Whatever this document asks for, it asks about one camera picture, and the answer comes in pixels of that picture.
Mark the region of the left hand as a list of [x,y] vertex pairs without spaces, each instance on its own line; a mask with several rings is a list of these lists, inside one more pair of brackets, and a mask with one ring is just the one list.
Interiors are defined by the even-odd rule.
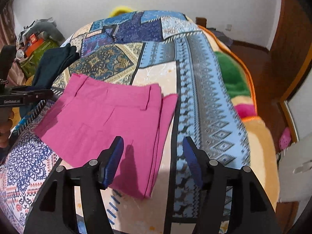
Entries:
[[8,140],[11,134],[11,127],[13,124],[14,112],[10,110],[8,114],[7,121],[1,123],[1,137],[0,137],[0,145],[1,148],[6,148],[8,146]]

